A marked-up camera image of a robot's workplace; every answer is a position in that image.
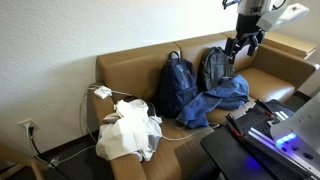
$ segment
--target black cable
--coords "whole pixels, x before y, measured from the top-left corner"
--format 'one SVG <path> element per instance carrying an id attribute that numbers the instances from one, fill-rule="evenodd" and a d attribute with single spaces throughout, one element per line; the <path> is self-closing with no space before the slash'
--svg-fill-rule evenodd
<path id="1" fill-rule="evenodd" d="M 278 7 L 276 7 L 275 5 L 273 5 L 273 6 L 272 6 L 272 8 L 273 8 L 272 10 L 277 10 L 277 9 L 281 8 L 281 7 L 284 5 L 284 3 L 286 3 L 286 1 L 287 1 L 287 0 L 283 0 L 282 4 L 281 4 L 280 6 L 278 6 Z"/>
<path id="2" fill-rule="evenodd" d="M 37 146 L 36 146 L 36 144 L 35 144 L 35 142 L 34 142 L 34 140 L 33 140 L 33 130 L 34 130 L 34 128 L 33 127 L 29 127 L 29 138 L 30 138 L 30 140 L 31 140 L 31 143 L 32 143 L 32 146 L 33 146 L 33 148 L 37 151 L 37 157 L 39 157 L 39 155 L 41 154 L 40 153 L 40 151 L 38 150 L 38 148 L 37 148 Z M 41 160 L 43 160 L 43 161 L 45 161 L 45 162 L 47 162 L 48 164 L 50 164 L 52 167 L 53 167 L 53 169 L 55 169 L 57 172 L 59 172 L 62 176 L 64 176 L 66 179 L 70 179 L 63 171 L 61 171 L 57 166 L 55 166 L 53 163 L 51 163 L 50 161 L 48 161 L 47 159 L 45 159 L 45 158 L 41 158 L 41 157 L 39 157 Z"/>

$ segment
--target gray backpack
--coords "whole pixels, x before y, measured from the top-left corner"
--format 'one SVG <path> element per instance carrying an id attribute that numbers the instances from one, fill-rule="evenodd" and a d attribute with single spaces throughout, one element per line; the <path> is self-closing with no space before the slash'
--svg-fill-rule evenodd
<path id="1" fill-rule="evenodd" d="M 202 56 L 198 72 L 199 91 L 208 91 L 222 80 L 234 77 L 234 68 L 221 47 L 209 48 Z"/>

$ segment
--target cable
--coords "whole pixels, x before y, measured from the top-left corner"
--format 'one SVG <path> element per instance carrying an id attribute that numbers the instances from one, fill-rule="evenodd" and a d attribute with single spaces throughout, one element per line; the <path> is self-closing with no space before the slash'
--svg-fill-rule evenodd
<path id="1" fill-rule="evenodd" d="M 199 130 L 199 131 L 197 131 L 197 132 L 194 132 L 194 133 L 192 133 L 192 134 L 190 134 L 190 135 L 188 135 L 188 136 L 186 136 L 186 137 L 183 137 L 183 138 L 172 139 L 172 138 L 167 138 L 167 137 L 165 137 L 164 135 L 162 135 L 162 137 L 163 137 L 164 139 L 168 140 L 168 141 L 181 141 L 181 140 L 187 139 L 187 138 L 189 138 L 189 137 L 191 137 L 191 136 L 194 136 L 195 134 L 198 134 L 199 132 L 202 132 L 202 131 L 204 131 L 204 130 L 207 130 L 207 128 L 206 128 L 206 129 Z"/>
<path id="2" fill-rule="evenodd" d="M 96 89 L 98 89 L 99 87 L 100 87 L 100 86 L 97 86 L 97 85 L 90 85 L 90 86 L 88 87 L 88 89 L 96 90 Z M 80 109 L 79 109 L 79 125 L 80 125 L 81 135 L 84 135 L 84 134 L 83 134 L 83 131 L 82 131 L 82 129 L 83 129 L 83 127 L 82 127 L 82 114 L 83 114 L 83 104 L 86 103 L 86 99 L 87 99 L 87 97 L 88 97 L 88 89 L 86 90 L 86 92 L 85 92 L 84 95 L 83 95 L 83 98 L 82 98 L 82 101 L 81 101 L 81 104 L 80 104 Z M 95 143 L 97 143 L 97 141 L 94 139 L 94 137 L 93 137 L 93 135 L 92 135 L 92 133 L 91 133 L 91 131 L 90 131 L 89 126 L 88 126 L 87 123 L 86 123 L 86 129 L 87 129 L 88 133 L 90 134 L 92 140 L 93 140 Z"/>
<path id="3" fill-rule="evenodd" d="M 124 92 L 119 92 L 119 91 L 111 91 L 115 94 L 122 94 L 122 95 L 127 95 L 127 96 L 132 96 L 131 94 L 128 94 L 128 93 L 124 93 Z"/>
<path id="4" fill-rule="evenodd" d="M 209 123 L 209 125 L 214 125 L 214 126 L 210 126 L 212 129 L 218 128 L 220 126 L 220 124 L 214 124 L 214 123 Z"/>
<path id="5" fill-rule="evenodd" d="M 153 108 L 153 116 L 157 116 L 156 107 L 151 102 L 149 102 L 149 104 L 151 104 Z"/>
<path id="6" fill-rule="evenodd" d="M 89 147 L 87 147 L 87 148 L 85 148 L 85 149 L 82 149 L 81 151 L 77 152 L 77 153 L 74 154 L 73 156 L 68 157 L 68 158 L 66 158 L 66 159 L 64 159 L 64 160 L 62 160 L 62 161 L 59 161 L 59 164 L 65 162 L 65 161 L 68 161 L 68 160 L 74 158 L 75 156 L 79 155 L 79 154 L 82 153 L 83 151 L 88 150 L 88 149 L 90 149 L 90 148 L 93 148 L 93 147 L 95 147 L 95 146 L 96 146 L 96 145 L 93 145 L 93 146 L 89 146 Z"/>
<path id="7" fill-rule="evenodd" d="M 55 166 L 54 164 L 52 164 L 50 161 L 48 160 L 44 160 L 42 158 L 39 157 L 39 155 L 41 154 L 40 151 L 38 150 L 34 140 L 33 140 L 33 130 L 34 128 L 33 127 L 30 127 L 30 124 L 28 125 L 28 128 L 27 128 L 27 134 L 28 134 L 28 140 L 29 140 L 29 144 L 31 146 L 31 150 L 33 151 L 34 153 L 34 150 L 36 150 L 37 153 L 34 153 L 36 154 L 35 157 L 42 161 L 43 163 L 46 163 L 46 164 L 50 164 L 51 167 L 53 167 L 53 169 L 55 169 L 57 172 L 59 172 L 63 177 L 65 177 L 66 179 L 70 179 L 63 171 L 61 171 L 59 168 L 57 168 L 57 166 Z"/>
<path id="8" fill-rule="evenodd" d="M 278 6 L 278 7 L 276 7 L 275 5 L 273 5 L 273 6 L 272 6 L 272 8 L 273 8 L 272 10 L 278 10 L 279 8 L 281 8 L 281 7 L 284 5 L 284 3 L 286 3 L 286 1 L 287 1 L 287 0 L 283 0 L 282 4 L 281 4 L 280 6 Z"/>

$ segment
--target white cloth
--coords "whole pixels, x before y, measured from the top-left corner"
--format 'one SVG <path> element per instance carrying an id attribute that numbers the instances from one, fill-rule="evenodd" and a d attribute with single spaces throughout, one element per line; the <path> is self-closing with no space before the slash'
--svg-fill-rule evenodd
<path id="1" fill-rule="evenodd" d="M 159 139 L 162 137 L 161 118 L 148 117 L 147 104 L 136 99 L 129 103 L 119 101 L 115 105 L 119 119 L 100 126 L 99 140 L 96 152 L 106 160 L 134 153 L 140 161 L 149 161 L 152 153 L 156 151 Z"/>

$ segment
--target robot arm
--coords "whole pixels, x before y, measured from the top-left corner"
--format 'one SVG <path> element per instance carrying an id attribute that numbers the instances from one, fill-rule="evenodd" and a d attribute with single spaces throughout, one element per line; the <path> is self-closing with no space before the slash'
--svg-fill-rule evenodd
<path id="1" fill-rule="evenodd" d="M 230 64 L 234 64 L 237 53 L 246 45 L 250 46 L 247 54 L 252 56 L 263 42 L 265 32 L 308 14 L 309 9 L 300 4 L 281 8 L 285 1 L 279 7 L 275 7 L 274 0 L 223 0 L 224 9 L 238 3 L 237 35 L 235 38 L 228 38 L 225 47 Z"/>

